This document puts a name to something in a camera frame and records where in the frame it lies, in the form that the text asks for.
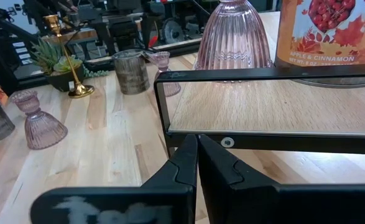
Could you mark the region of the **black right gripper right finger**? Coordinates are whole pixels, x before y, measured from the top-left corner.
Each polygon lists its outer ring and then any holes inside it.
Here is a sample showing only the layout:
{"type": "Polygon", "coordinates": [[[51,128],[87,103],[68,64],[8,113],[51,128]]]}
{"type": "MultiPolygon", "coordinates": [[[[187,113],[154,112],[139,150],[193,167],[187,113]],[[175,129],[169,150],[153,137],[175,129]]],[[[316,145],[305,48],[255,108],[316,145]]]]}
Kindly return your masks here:
{"type": "Polygon", "coordinates": [[[280,184],[208,136],[198,139],[210,223],[365,223],[365,184],[280,184]]]}

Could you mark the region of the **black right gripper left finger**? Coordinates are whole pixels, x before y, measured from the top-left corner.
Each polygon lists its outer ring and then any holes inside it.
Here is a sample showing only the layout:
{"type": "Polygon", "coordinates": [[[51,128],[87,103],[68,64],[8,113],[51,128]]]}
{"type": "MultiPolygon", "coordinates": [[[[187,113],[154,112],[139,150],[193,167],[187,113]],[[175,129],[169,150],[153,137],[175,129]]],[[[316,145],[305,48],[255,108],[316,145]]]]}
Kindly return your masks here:
{"type": "Polygon", "coordinates": [[[32,223],[194,223],[198,143],[188,135],[140,187],[62,187],[38,196],[32,223]]]}

